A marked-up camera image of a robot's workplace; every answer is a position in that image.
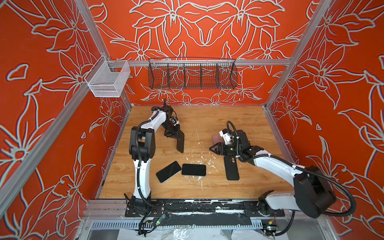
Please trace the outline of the pink phone case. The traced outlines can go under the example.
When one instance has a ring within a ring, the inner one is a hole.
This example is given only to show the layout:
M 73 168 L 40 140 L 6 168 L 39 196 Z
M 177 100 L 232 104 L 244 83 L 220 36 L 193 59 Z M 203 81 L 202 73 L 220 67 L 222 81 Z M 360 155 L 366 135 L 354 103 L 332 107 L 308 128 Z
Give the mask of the pink phone case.
M 220 135 L 212 135 L 212 140 L 213 140 L 213 145 L 217 144 L 217 143 L 224 143 L 224 139 L 222 136 Z

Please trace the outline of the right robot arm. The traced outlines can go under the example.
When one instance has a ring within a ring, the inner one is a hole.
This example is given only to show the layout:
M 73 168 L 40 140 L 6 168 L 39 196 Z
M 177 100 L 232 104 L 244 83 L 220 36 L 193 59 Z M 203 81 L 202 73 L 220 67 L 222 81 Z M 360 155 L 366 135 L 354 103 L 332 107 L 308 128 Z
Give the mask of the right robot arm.
M 291 210 L 316 219 L 321 215 L 347 217 L 356 211 L 357 203 L 353 195 L 343 185 L 325 176 L 318 167 L 296 165 L 253 146 L 241 130 L 224 129 L 218 136 L 220 140 L 210 147 L 211 152 L 229 161 L 239 160 L 267 170 L 294 188 L 292 192 L 267 191 L 260 196 L 259 212 L 262 215 L 269 215 L 271 210 Z M 333 186 L 349 199 L 347 210 L 339 213 L 328 210 L 337 201 Z

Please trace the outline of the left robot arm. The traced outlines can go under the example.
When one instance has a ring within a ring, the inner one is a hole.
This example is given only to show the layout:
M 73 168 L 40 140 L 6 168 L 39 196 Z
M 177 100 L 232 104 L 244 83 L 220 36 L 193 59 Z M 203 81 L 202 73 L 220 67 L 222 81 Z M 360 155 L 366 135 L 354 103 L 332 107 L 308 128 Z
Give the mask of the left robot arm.
M 135 166 L 135 190 L 130 204 L 140 215 L 161 208 L 160 203 L 152 203 L 150 188 L 150 165 L 156 151 L 156 131 L 163 127 L 165 137 L 177 140 L 177 151 L 180 153 L 184 152 L 185 145 L 185 134 L 172 106 L 163 103 L 161 107 L 152 107 L 151 112 L 148 120 L 132 127 L 130 136 L 129 153 Z

